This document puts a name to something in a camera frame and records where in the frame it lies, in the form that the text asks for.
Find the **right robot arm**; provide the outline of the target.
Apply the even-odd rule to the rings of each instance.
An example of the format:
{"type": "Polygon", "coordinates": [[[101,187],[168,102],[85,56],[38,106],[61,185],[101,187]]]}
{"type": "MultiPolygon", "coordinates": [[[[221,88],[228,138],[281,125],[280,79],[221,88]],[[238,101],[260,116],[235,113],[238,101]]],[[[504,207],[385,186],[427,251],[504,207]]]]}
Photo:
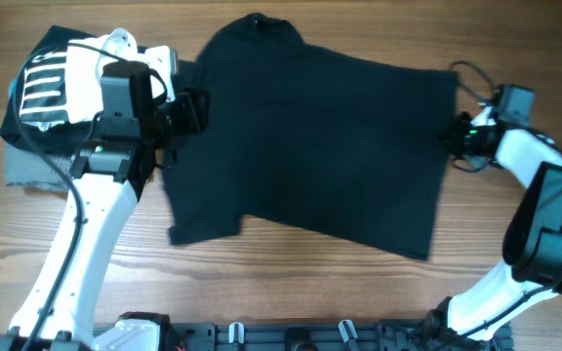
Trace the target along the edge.
{"type": "Polygon", "coordinates": [[[433,350],[478,348],[535,304],[562,295],[562,149],[532,128],[535,93],[500,84],[461,113],[442,142],[456,161],[510,172],[525,194],[502,241],[500,262],[468,291],[429,312],[421,341],[433,350]]]}

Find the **black t-shirt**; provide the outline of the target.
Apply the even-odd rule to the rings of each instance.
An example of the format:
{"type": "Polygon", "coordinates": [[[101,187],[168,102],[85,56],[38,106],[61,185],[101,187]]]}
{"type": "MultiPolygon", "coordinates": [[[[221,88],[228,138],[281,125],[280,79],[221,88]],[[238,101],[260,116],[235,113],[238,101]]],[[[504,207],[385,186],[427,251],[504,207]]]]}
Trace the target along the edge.
{"type": "Polygon", "coordinates": [[[456,73],[349,57],[253,13],[180,77],[211,106],[206,130],[165,155],[173,244],[236,235],[253,215],[428,258],[456,73]]]}

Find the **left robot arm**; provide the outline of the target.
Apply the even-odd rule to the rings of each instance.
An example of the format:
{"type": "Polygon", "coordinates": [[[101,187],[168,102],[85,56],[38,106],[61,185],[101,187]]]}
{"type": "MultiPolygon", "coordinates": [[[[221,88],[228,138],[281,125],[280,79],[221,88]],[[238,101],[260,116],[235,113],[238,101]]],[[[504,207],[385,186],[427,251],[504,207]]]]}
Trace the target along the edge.
{"type": "Polygon", "coordinates": [[[206,92],[175,94],[147,64],[116,61],[100,78],[101,108],[74,157],[67,205],[41,272],[0,350],[173,350],[181,337],[165,314],[133,312],[94,333],[94,315],[116,241],[137,206],[155,151],[207,126],[206,92]]]}

